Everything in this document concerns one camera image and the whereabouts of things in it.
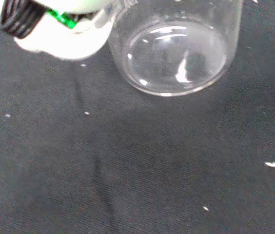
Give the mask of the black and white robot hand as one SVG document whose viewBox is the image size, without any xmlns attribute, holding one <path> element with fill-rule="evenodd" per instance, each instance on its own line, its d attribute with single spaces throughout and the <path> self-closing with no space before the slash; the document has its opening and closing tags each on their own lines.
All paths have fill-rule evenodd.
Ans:
<svg viewBox="0 0 275 234">
<path fill-rule="evenodd" d="M 107 42 L 115 0 L 0 0 L 0 30 L 23 50 L 88 58 Z"/>
</svg>

